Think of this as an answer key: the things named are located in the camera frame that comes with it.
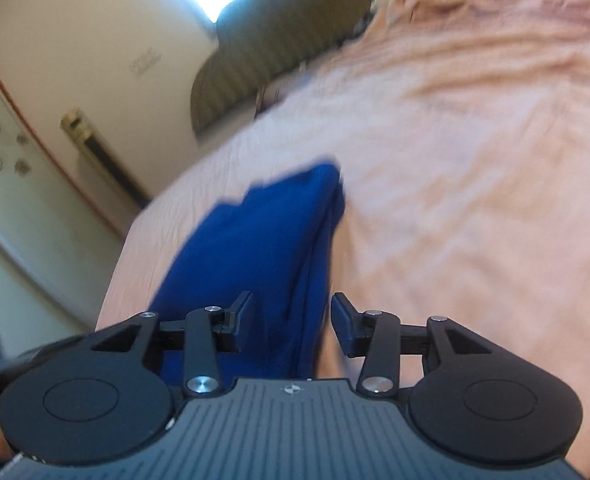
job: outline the gray ribbed panel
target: gray ribbed panel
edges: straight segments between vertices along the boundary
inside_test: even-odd
[[[26,458],[4,480],[488,480],[579,479],[562,461],[527,472],[476,469],[419,439],[397,407],[355,395],[347,381],[240,380],[188,403],[142,452],[101,466],[60,468]]]

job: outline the blue folded cloth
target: blue folded cloth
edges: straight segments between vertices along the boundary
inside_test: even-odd
[[[230,306],[249,290],[258,302],[251,335],[241,354],[219,355],[224,382],[312,377],[332,235],[343,214],[332,164],[252,188],[241,204],[217,205],[180,251],[150,310],[162,321],[179,320],[204,306]],[[167,352],[161,375],[180,384],[180,352]]]

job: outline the brown striped headboard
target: brown striped headboard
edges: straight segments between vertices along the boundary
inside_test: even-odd
[[[372,0],[235,0],[217,20],[219,48],[192,87],[199,136],[280,73],[346,38]]]

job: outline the bed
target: bed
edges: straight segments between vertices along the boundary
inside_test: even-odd
[[[328,156],[347,197],[332,291],[449,316],[565,380],[584,406],[568,459],[589,475],[590,0],[390,0],[139,216],[98,326],[146,310],[217,201]],[[320,374],[357,366],[327,330]]]

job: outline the blue garment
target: blue garment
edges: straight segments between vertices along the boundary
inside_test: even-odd
[[[220,204],[180,251],[150,310],[162,321],[249,290],[258,302],[241,354],[220,354],[222,379],[312,377],[328,300],[331,241],[344,214],[338,169],[320,164],[241,204]],[[179,384],[182,355],[167,352],[162,378]]]

